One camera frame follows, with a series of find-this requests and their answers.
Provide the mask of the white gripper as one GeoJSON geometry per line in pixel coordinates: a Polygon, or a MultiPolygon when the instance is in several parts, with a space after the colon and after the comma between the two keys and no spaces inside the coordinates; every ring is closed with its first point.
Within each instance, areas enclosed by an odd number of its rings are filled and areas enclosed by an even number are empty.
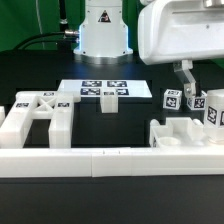
{"type": "Polygon", "coordinates": [[[205,7],[203,0],[153,0],[139,14],[138,50],[147,65],[175,62],[185,97],[193,97],[191,60],[224,57],[224,7],[205,7]]]}

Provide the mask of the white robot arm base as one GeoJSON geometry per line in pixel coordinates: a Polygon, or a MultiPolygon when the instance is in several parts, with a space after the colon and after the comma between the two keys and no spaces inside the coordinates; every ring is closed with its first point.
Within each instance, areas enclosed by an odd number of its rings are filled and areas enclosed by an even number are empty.
{"type": "Polygon", "coordinates": [[[85,0],[85,19],[79,26],[75,59],[92,64],[118,64],[132,59],[122,0],[85,0]]]}

